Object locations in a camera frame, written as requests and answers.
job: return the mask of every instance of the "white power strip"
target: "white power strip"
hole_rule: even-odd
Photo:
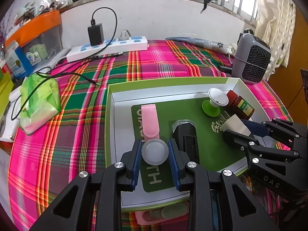
[[[94,47],[92,47],[90,44],[75,47],[66,55],[67,61],[76,61],[93,55],[102,48],[104,48],[109,42],[110,40],[106,40],[102,45]],[[113,39],[112,43],[103,52],[100,52],[99,55],[147,50],[147,48],[147,38],[145,38],[144,36],[130,37],[128,40],[125,41],[119,41],[119,39],[117,38]]]

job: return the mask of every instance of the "brown jar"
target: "brown jar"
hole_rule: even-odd
[[[254,113],[254,108],[232,90],[227,93],[227,97],[230,113],[236,114],[240,119],[249,120]]]

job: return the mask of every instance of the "black rectangular device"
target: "black rectangular device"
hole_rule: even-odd
[[[88,27],[89,39],[91,46],[101,45],[104,42],[103,25],[95,24]]]

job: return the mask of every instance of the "clear storage container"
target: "clear storage container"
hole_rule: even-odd
[[[62,51],[59,27],[60,12],[50,11],[35,17],[19,28],[6,42],[7,47],[13,40],[20,46],[33,69],[46,66]]]

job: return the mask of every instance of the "scissors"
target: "scissors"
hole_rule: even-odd
[[[10,104],[7,104],[7,107],[4,110],[3,116],[0,118],[0,137],[2,137],[5,129],[5,122],[7,118],[7,112],[9,111]]]

